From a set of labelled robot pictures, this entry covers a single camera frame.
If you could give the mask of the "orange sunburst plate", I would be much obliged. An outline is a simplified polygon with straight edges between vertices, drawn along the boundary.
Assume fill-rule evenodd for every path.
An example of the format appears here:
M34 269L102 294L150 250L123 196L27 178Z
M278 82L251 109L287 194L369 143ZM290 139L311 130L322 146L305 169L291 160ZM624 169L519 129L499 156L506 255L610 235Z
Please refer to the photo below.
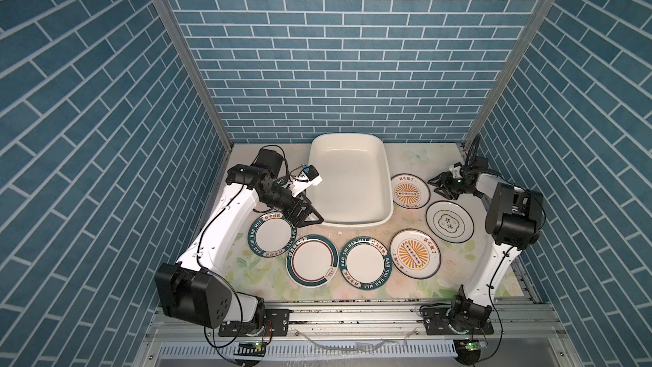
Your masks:
M399 173L392 177L391 187L393 202L405 209L421 209L431 199L431 191L427 183L409 173Z
M441 268L441 250L428 234L417 229L404 229L391 242L395 267L407 277L426 280Z

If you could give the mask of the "white plate green flower outline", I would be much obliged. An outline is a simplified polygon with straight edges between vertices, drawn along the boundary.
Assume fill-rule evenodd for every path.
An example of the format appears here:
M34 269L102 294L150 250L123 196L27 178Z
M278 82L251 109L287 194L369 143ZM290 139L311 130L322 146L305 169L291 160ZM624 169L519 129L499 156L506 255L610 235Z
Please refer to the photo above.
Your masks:
M460 205L447 200L432 203L425 214L431 232L448 243L461 244L475 233L470 214Z

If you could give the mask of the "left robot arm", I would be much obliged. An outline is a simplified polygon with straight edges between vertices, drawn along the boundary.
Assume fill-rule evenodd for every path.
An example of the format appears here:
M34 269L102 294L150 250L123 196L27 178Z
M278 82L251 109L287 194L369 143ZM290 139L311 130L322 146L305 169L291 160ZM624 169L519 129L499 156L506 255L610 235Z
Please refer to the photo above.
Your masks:
M229 168L222 194L198 237L178 260L163 263L155 273L164 315L208 329L231 322L241 334L264 326L263 299L236 292L222 268L246 217L260 203L279 211L296 228L324 221L305 195L306 189L321 183L318 170L308 166L296 177L280 177L286 166L277 146L267 145L251 165Z

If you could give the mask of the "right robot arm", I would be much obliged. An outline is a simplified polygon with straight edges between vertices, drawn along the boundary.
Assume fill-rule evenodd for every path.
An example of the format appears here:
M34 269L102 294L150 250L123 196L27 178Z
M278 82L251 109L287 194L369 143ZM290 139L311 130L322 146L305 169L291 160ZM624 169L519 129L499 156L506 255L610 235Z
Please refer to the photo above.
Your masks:
M491 238L470 281L461 285L448 311L454 331L482 330L494 308L495 291L511 263L536 244L545 222L543 195L509 183L491 169L457 163L427 181L447 202L462 194L491 200L484 229Z

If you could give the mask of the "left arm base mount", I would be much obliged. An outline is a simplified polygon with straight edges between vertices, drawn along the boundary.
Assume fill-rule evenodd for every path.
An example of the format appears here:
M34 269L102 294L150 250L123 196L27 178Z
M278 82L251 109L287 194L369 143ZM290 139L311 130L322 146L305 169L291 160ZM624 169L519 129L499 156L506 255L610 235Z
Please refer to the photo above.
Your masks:
M264 313L257 311L250 321L240 322L239 319L224 322L220 325L220 337L261 336L260 329L264 329L263 336L271 335L272 338L287 336L290 322L290 310L265 309Z

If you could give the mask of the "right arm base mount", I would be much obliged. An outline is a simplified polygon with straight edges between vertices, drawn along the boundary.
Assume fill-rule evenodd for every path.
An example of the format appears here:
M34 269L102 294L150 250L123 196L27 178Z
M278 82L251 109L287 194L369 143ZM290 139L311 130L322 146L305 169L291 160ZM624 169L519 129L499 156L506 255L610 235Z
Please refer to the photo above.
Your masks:
M423 305L419 308L428 336L492 335L494 327L489 317L489 307L472 307L454 310L440 305Z

